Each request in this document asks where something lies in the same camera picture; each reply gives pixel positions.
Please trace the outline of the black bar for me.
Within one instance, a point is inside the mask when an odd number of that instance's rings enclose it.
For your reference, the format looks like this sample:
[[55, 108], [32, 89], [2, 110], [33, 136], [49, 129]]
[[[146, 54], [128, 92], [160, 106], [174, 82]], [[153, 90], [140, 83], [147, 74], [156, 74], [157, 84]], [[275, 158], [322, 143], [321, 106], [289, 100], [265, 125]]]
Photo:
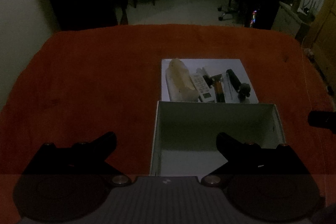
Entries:
[[230, 83], [231, 83], [232, 87], [238, 93], [240, 91], [242, 83], [238, 79], [237, 75], [234, 73], [234, 71], [232, 69], [227, 69], [226, 74], [227, 74], [227, 76], [230, 80]]

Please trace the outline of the clear glass tube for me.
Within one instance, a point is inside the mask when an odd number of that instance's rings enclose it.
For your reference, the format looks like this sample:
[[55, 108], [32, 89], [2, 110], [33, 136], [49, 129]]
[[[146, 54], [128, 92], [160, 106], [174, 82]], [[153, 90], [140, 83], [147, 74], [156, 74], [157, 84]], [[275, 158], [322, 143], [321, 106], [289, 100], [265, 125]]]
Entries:
[[222, 74], [222, 88], [226, 103], [239, 103], [238, 94], [231, 85], [230, 78], [226, 73]]

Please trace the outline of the white remote control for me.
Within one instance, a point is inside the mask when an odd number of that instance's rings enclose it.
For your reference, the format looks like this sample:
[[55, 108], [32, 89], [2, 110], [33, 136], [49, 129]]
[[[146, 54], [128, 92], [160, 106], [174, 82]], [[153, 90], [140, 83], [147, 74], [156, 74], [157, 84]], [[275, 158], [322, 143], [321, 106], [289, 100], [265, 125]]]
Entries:
[[215, 94], [202, 75], [198, 73], [190, 74], [191, 82], [199, 93], [199, 99], [203, 103], [215, 102]]

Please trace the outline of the white box lid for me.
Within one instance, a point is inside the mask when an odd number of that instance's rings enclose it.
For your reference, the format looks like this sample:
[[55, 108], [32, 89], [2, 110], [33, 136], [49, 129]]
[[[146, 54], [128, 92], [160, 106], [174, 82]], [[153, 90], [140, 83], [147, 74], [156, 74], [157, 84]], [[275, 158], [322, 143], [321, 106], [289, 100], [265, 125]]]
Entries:
[[191, 74], [197, 72], [197, 68], [204, 68], [209, 76], [226, 73], [232, 69], [241, 83], [248, 83], [251, 87], [250, 97], [243, 103], [258, 103], [255, 90], [246, 73], [246, 70], [239, 59], [181, 59]]

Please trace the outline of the white power adapter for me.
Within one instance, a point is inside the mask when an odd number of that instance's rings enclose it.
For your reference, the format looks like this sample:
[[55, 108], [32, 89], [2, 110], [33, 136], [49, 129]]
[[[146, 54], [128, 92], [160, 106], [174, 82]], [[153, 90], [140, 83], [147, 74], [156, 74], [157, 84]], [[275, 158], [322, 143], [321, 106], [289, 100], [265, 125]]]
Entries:
[[204, 68], [197, 68], [197, 73], [201, 76], [209, 77], [209, 74], [207, 73], [207, 71]]

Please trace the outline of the clear tube with black clip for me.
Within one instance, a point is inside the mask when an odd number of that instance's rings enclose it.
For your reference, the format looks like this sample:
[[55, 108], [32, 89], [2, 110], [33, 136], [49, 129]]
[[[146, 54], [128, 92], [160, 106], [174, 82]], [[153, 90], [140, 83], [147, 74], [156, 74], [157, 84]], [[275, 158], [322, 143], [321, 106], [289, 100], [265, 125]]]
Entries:
[[212, 78], [209, 78], [207, 75], [203, 75], [203, 78], [204, 78], [204, 80], [205, 80], [207, 86], [209, 87], [209, 89], [212, 88], [213, 85], [214, 85], [214, 81], [213, 81], [213, 79], [212, 79]]

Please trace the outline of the open white cardboard box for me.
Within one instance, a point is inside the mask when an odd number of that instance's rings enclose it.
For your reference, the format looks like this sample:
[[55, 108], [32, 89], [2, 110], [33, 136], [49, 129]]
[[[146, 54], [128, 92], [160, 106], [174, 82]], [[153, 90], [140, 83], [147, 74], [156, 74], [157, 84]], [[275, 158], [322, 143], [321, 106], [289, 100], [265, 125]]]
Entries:
[[216, 147], [220, 132], [262, 148], [286, 142], [273, 104], [159, 101], [150, 175], [201, 178], [222, 166], [227, 159]]

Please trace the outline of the red tablecloth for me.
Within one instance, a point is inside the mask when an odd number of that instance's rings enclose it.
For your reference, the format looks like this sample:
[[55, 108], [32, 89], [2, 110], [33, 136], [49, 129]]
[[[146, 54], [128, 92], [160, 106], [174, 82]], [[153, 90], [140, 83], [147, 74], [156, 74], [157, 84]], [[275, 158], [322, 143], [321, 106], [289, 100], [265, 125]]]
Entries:
[[258, 100], [277, 106], [286, 141], [335, 203], [335, 135], [311, 127], [310, 110], [332, 109], [299, 43], [276, 31], [181, 24], [58, 32], [17, 78], [1, 110], [1, 223], [20, 219], [12, 192], [46, 142], [69, 147], [112, 131], [108, 163], [149, 173], [163, 59], [239, 59]]

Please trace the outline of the white side cabinet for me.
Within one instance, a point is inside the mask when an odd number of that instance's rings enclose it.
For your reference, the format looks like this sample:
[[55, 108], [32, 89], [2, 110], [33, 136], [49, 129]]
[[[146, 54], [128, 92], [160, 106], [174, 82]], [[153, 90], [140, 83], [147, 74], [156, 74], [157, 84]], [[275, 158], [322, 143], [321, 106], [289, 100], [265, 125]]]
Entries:
[[307, 36], [310, 25], [299, 18], [298, 13], [291, 10], [291, 6], [280, 2], [277, 15], [271, 30], [287, 34], [302, 42]]

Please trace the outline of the computer with rgb lights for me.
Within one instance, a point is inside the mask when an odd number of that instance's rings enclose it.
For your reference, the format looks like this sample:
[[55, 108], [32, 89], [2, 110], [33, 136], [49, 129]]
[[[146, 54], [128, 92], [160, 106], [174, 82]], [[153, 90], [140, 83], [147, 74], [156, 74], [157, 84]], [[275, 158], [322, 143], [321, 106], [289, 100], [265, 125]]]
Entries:
[[263, 14], [260, 9], [253, 10], [249, 15], [249, 18], [245, 26], [248, 28], [260, 29], [263, 23], [262, 15]]

